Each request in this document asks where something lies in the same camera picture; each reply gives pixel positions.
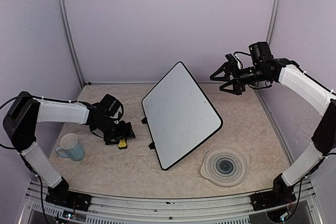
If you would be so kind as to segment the yellow bone-shaped eraser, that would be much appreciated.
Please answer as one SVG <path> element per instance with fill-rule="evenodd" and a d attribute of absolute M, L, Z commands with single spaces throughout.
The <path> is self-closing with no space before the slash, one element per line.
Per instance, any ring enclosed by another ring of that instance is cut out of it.
<path fill-rule="evenodd" d="M 125 150 L 128 148 L 128 145 L 127 145 L 127 140 L 124 138 L 124 139 L 121 139 L 119 142 L 118 142 L 118 149 L 120 150 Z"/>

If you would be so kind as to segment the white whiteboard black frame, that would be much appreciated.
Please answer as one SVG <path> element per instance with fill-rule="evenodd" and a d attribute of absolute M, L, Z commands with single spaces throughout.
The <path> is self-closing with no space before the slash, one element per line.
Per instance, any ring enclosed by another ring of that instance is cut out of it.
<path fill-rule="evenodd" d="M 177 62 L 141 101 L 162 170 L 168 170 L 223 126 L 223 119 L 185 64 Z"/>

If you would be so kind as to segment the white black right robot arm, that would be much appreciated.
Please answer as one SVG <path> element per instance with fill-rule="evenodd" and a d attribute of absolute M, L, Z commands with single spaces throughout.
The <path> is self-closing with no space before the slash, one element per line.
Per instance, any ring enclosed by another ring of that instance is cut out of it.
<path fill-rule="evenodd" d="M 289 88 L 308 102 L 321 116 L 312 141 L 307 149 L 273 181 L 272 190 L 251 195 L 254 210 L 262 210 L 295 201 L 293 192 L 297 183 L 312 174 L 335 148 L 335 92 L 309 77 L 294 61 L 266 58 L 254 61 L 253 66 L 240 68 L 238 60 L 226 55 L 223 63 L 210 80 L 221 81 L 220 91 L 241 95 L 246 86 L 256 83 L 277 82 Z"/>

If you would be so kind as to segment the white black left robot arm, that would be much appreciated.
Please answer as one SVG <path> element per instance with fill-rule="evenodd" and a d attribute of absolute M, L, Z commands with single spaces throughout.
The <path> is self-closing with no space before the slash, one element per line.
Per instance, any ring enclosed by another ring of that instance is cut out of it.
<path fill-rule="evenodd" d="M 66 180 L 54 169 L 37 144 L 35 136 L 38 123 L 73 123 L 88 126 L 92 134 L 102 133 L 105 145 L 119 144 L 135 138 L 130 122 L 122 120 L 124 107 L 110 94 L 100 102 L 62 101 L 31 95 L 22 91 L 9 99 L 11 107 L 3 119 L 3 128 L 27 167 L 48 186 L 48 195 L 66 206 L 73 201 L 73 193 Z"/>

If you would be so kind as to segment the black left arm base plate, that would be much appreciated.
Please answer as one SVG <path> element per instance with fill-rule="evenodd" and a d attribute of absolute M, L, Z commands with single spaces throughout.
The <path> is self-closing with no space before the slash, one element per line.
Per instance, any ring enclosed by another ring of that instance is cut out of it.
<path fill-rule="evenodd" d="M 74 191 L 68 191 L 65 196 L 47 194 L 45 201 L 57 206 L 87 212 L 91 204 L 92 196 Z"/>

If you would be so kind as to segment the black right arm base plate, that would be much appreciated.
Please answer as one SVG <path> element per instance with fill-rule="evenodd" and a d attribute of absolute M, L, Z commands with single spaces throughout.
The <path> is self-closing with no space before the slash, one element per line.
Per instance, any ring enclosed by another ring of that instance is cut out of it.
<path fill-rule="evenodd" d="M 289 193 L 285 196 L 276 196 L 272 190 L 259 192 L 256 191 L 250 196 L 250 201 L 254 211 L 273 208 L 296 201 L 294 193 Z"/>

